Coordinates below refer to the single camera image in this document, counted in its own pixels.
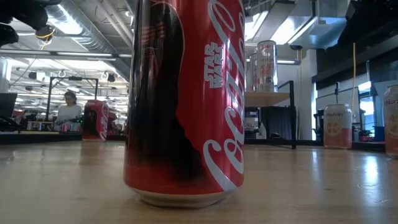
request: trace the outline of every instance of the coca-cola can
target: coca-cola can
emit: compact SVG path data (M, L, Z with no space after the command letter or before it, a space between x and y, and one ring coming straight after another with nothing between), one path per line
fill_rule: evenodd
M105 141L108 134L109 107L100 100L88 100L82 125L83 140Z
M124 181L143 201L204 207L243 183L240 0L140 0Z
M250 89L248 91L257 91L259 88L259 75L257 69L257 53L250 55Z
M265 40L257 45L258 50L258 91L276 93L278 91L278 64L276 42Z

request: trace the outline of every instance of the ceiling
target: ceiling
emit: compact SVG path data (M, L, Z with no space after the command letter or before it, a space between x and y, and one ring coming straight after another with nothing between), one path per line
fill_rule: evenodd
M266 39L278 43L279 60L299 59L289 44L302 45L306 49L325 48L335 44L345 26L344 15L348 1L319 0L319 4L314 5L311 0L243 0L246 13L246 55L250 56L256 50L256 44ZM58 28L49 44L38 40L31 27L13 21L11 25L20 35L19 43L2 49L131 54L135 3L136 0L63 0L60 7L47 9L49 23ZM108 100L110 107L125 118L131 59L64 60L27 58L18 54L7 59L13 64L9 91L20 93L18 110L33 107L41 113L45 112L50 77L78 76L97 78L99 98ZM30 79L29 72L37 72L40 79ZM110 83L106 76L112 73L116 80ZM81 87L78 102L82 106L87 99L93 98L93 82L68 79L55 82L58 83L52 90L50 105L53 115L57 114L57 108L63 104L62 95L67 88Z

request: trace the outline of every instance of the table surface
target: table surface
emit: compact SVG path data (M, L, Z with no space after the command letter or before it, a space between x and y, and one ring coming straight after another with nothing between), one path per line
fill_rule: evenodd
M145 204L123 182L123 142L0 146L0 223L398 223L384 154L245 147L243 187L199 209Z

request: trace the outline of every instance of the yellow cable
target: yellow cable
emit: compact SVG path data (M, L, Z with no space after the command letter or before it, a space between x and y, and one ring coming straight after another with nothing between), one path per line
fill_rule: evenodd
M301 98L302 98L302 88L303 88L303 49L300 50L300 99L299 99L299 104L301 103ZM300 114L298 115L298 140L301 138L301 116Z
M51 35L53 35L53 33L55 32L55 29L51 32L51 34L47 34L47 35L44 35L44 36L38 36L38 35L35 35L37 38L49 38Z
M356 46L353 44L353 67L354 67L354 77L353 77L353 104L351 104L351 111L354 112L354 97L355 97L355 77L356 77Z
M50 36L48 36L48 37L45 39L45 43L47 43L47 41L49 40L49 37L50 37ZM43 50L44 47L45 47L45 44L43 44L43 46L40 48L40 50Z

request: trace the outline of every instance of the ductwork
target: ductwork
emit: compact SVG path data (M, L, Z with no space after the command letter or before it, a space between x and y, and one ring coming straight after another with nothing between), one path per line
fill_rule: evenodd
M47 6L45 9L49 15L49 21L62 32L84 36L72 37L72 39L89 52L117 53L72 0L63 0L59 5ZM130 66L123 59L118 58L106 63L114 67L126 80L130 79Z

